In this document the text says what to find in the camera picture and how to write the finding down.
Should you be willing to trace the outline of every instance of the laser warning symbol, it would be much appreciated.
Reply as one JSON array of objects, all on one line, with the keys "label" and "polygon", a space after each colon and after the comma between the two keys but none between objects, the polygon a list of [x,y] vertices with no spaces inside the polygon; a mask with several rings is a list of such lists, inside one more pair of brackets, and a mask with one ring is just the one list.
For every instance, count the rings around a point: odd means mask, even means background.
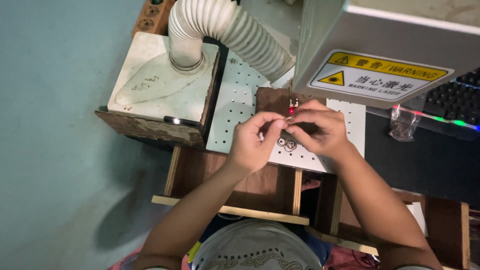
[{"label": "laser warning symbol", "polygon": [[335,63],[348,65],[348,56],[344,56],[344,57],[338,59],[337,61],[335,61]]},{"label": "laser warning symbol", "polygon": [[344,86],[343,83],[343,70],[340,72],[337,72],[335,74],[332,74],[328,77],[325,77],[323,79],[318,80],[318,82],[321,83],[328,83],[328,84],[333,84],[333,85],[338,85],[338,86]]}]

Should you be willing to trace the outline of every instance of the person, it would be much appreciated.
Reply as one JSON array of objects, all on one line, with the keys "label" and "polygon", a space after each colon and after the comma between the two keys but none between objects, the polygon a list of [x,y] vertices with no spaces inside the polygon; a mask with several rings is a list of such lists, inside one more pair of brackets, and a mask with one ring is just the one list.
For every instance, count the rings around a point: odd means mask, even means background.
[{"label": "person", "polygon": [[[300,122],[314,123],[320,131],[308,135],[295,125]],[[259,132],[268,123],[262,141]],[[180,270],[182,258],[192,249],[194,270],[321,269],[325,258],[275,221],[245,219],[197,243],[234,187],[267,164],[282,129],[308,151],[333,160],[355,216],[377,245],[382,269],[443,269],[405,204],[347,139],[343,114],[316,100],[298,106],[289,119],[260,112],[237,124],[225,163],[150,232],[133,268]]]}]

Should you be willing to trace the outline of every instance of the finger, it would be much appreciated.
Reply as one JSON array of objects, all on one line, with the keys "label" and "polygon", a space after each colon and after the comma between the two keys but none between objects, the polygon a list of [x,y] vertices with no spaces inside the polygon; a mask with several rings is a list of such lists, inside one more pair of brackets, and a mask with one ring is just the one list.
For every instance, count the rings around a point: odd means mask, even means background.
[{"label": "finger", "polygon": [[315,123],[318,127],[328,127],[334,111],[303,110],[292,117],[291,123]]},{"label": "finger", "polygon": [[270,149],[270,151],[272,151],[273,146],[275,146],[275,143],[278,140],[278,137],[280,136],[280,132],[282,132],[284,124],[285,122],[279,119],[279,120],[275,120],[270,125],[270,127],[268,128],[267,134],[265,135],[264,142],[262,143],[263,147]]},{"label": "finger", "polygon": [[330,109],[327,108],[327,106],[325,106],[324,104],[320,103],[318,100],[312,99],[309,102],[305,102],[300,106],[298,106],[295,109],[295,111],[296,110],[300,111],[300,110],[330,110]]},{"label": "finger", "polygon": [[318,146],[318,143],[298,126],[291,125],[286,129],[286,131],[290,133],[298,142],[300,142],[308,151],[312,151],[316,146]]},{"label": "finger", "polygon": [[250,119],[245,122],[245,126],[248,126],[249,129],[252,129],[254,132],[258,132],[265,123],[284,118],[285,117],[276,112],[261,111],[250,117]]}]

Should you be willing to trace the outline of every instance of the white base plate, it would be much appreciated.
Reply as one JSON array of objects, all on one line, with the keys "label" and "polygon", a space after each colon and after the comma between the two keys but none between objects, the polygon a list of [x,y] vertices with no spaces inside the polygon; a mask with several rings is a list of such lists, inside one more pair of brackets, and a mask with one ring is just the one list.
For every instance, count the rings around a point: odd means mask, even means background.
[{"label": "white base plate", "polygon": [[[255,93],[259,86],[269,87],[270,83],[234,52],[229,51],[206,146],[208,150],[222,153],[230,151],[233,127],[255,114]],[[365,106],[338,100],[327,100],[327,106],[343,112],[349,132],[348,139],[363,156]],[[310,171],[334,173],[329,158],[316,156],[300,144],[290,153],[276,145],[269,162]]]},{"label": "white base plate", "polygon": [[[174,94],[166,97],[156,98],[148,101],[134,103],[130,105],[119,105],[115,102],[115,95],[120,89],[145,65],[154,57],[168,53],[168,37],[137,32],[133,38],[132,45],[123,63],[122,69],[118,76],[112,95],[108,101],[108,111],[116,112],[124,115],[143,117],[153,120],[163,121],[164,116],[177,117],[199,122],[205,106],[205,98],[212,81],[212,70],[215,64],[218,46],[212,44],[202,44],[202,51],[205,56],[205,65],[202,70],[204,73],[191,84],[185,85],[183,82],[178,85],[178,89]],[[181,77],[181,81],[185,80],[188,75],[181,75],[171,67],[168,61],[158,67],[158,72],[162,73],[159,77]],[[175,76],[168,76],[165,73],[175,73]],[[152,83],[148,91],[161,91],[161,85],[157,82]]]}]

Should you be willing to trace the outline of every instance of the yellow warning sticker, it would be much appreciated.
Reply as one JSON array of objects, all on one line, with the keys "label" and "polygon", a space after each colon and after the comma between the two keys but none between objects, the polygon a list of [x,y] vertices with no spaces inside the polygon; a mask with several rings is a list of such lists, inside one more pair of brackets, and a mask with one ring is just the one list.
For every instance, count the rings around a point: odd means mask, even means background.
[{"label": "yellow warning sticker", "polygon": [[367,57],[359,54],[346,52],[336,52],[332,54],[332,56],[328,59],[327,63],[375,71],[385,74],[398,75],[402,77],[408,77],[430,82],[435,81],[448,74],[447,70]]},{"label": "yellow warning sticker", "polygon": [[343,71],[337,72],[323,79],[317,80],[317,82],[328,83],[333,85],[343,86]]}]

